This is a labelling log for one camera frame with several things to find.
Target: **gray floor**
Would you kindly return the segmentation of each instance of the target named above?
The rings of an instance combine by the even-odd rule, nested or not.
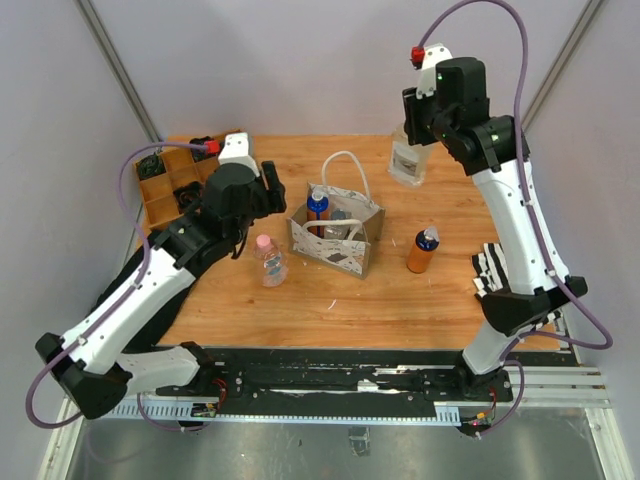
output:
[[[482,441],[450,427],[373,426],[368,456],[354,455],[343,425],[217,423],[180,434],[137,420],[102,420],[90,432],[104,459],[140,453],[106,465],[87,455],[83,442],[68,480],[604,478],[579,409],[521,408]]]

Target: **wooden organizer box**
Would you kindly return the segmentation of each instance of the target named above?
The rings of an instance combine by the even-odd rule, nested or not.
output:
[[[220,135],[211,136],[211,138],[224,145],[224,137],[229,133],[239,131],[237,129],[231,130]],[[169,137],[169,141],[188,143],[191,138],[194,137],[172,136]],[[218,168],[217,156],[195,162],[191,152],[187,148],[164,148],[158,156],[162,159],[166,172],[146,180],[140,180],[138,177],[137,167],[139,161],[133,166],[134,175],[140,185],[144,213],[150,229],[163,230],[169,223],[182,216],[178,209],[178,202],[173,194],[174,190],[192,182],[199,182],[204,186],[209,175]]]

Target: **bottle with pink cap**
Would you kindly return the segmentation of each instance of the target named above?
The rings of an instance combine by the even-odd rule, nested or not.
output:
[[[262,260],[262,284],[265,287],[277,287],[287,277],[286,259],[269,235],[258,235],[253,256]]]

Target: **red connector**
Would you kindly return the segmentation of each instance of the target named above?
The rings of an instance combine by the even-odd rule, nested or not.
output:
[[[220,144],[215,140],[204,142],[204,146],[207,147],[207,155],[218,155],[220,153]]]
[[[411,49],[411,63],[413,68],[419,70],[422,68],[422,62],[424,61],[424,48],[413,47]]]

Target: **robotic arm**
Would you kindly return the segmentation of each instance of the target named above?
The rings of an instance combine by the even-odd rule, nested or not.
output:
[[[220,167],[207,179],[201,200],[155,237],[147,274],[127,301],[90,337],[83,337],[133,284],[138,269],[77,326],[60,337],[47,333],[37,342],[36,350],[49,362],[79,340],[52,373],[86,418],[108,413],[128,395],[169,385],[197,393],[211,383],[213,361],[195,343],[153,353],[121,352],[168,299],[218,260],[238,258],[255,219],[286,209],[273,162],[263,162],[262,172],[258,169],[246,133],[228,135],[225,142]]]
[[[478,187],[498,231],[509,271],[509,287],[482,299],[486,320],[456,369],[463,390],[486,385],[500,370],[503,356],[519,335],[540,328],[547,314],[569,302],[548,275],[526,212],[522,188],[529,189],[556,274],[576,295],[587,292],[582,277],[569,274],[540,211],[523,138],[527,185],[521,185],[516,160],[514,119],[491,117],[484,64],[452,58],[443,45],[414,48],[420,69],[417,88],[403,91],[405,131],[411,145],[441,142]]]

